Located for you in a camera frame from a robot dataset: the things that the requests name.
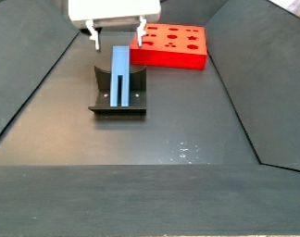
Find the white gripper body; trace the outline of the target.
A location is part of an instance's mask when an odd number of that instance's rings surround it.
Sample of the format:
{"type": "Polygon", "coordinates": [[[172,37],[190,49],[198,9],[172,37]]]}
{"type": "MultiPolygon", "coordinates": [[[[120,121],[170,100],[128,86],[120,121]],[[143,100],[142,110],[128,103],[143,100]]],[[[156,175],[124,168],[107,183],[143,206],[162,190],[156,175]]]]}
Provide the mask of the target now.
{"type": "Polygon", "coordinates": [[[68,0],[68,17],[71,21],[156,20],[159,13],[159,0],[68,0]]]}

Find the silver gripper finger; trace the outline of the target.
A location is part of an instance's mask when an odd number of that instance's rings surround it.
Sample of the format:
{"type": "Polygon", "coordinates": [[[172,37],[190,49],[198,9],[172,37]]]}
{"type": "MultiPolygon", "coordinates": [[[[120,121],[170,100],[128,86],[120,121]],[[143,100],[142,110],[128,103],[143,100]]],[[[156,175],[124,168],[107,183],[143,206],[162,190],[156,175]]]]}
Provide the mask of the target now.
{"type": "Polygon", "coordinates": [[[138,39],[138,47],[142,47],[142,37],[146,34],[146,31],[144,31],[146,18],[140,16],[139,21],[140,21],[140,24],[136,28],[136,39],[138,39]]]}
{"type": "Polygon", "coordinates": [[[92,19],[85,20],[85,27],[91,34],[89,39],[93,41],[95,50],[99,51],[99,33],[93,28],[92,19]]]}

